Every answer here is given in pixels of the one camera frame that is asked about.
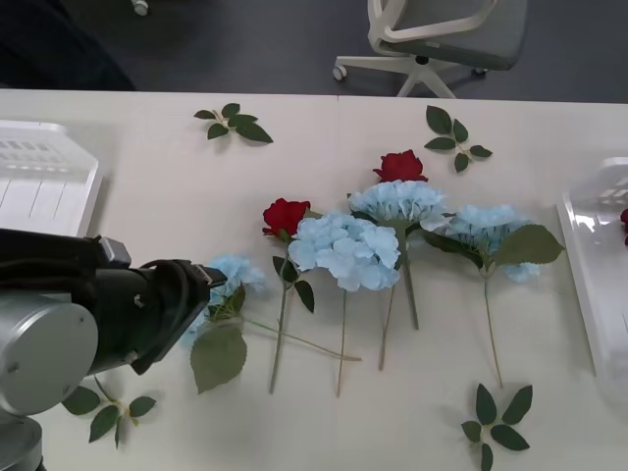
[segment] robotic arm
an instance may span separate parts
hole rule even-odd
[[[0,471],[43,470],[28,415],[87,375],[161,360],[226,282],[185,260],[130,268],[110,238],[0,230]]]

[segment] chair base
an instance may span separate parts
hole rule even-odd
[[[408,96],[414,85],[425,83],[427,87],[439,98],[455,98],[445,82],[439,77],[437,71],[442,71],[458,64],[430,60],[428,64],[419,64],[415,56],[406,57],[349,57],[340,56],[336,58],[336,67],[349,66],[361,69],[371,69],[375,71],[395,72],[406,74],[408,79],[397,96]]]

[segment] hydrangea leaf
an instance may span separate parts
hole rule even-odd
[[[498,265],[551,263],[565,249],[544,226],[529,224],[510,234],[495,254]]]
[[[426,242],[432,245],[435,248],[439,248],[443,252],[448,253],[457,253],[462,255],[464,258],[471,260],[473,264],[478,267],[478,270],[481,270],[484,262],[482,261],[482,257],[471,250],[471,247],[468,245],[459,242],[458,240],[454,240],[449,237],[445,237],[444,235],[438,235],[435,233],[430,233],[428,231],[423,231],[423,238]]]
[[[189,357],[198,393],[229,382],[246,362],[246,342],[236,326],[205,331],[194,343]]]

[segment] white plastic tray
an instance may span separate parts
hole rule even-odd
[[[0,227],[84,236],[101,180],[64,127],[0,121]]]
[[[622,406],[628,406],[628,234],[619,216],[626,208],[624,157],[605,160],[558,204],[596,374],[607,397]]]

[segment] red rose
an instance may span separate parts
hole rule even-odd
[[[264,221],[270,228],[264,228],[262,231],[266,236],[277,236],[282,238],[282,229],[289,236],[296,234],[298,223],[305,216],[305,211],[310,209],[309,201],[285,201],[283,198],[278,199],[271,207],[264,211]]]
[[[426,182],[428,179],[421,175],[423,164],[411,150],[400,154],[388,154],[382,157],[382,169],[373,169],[380,176],[382,182]]]

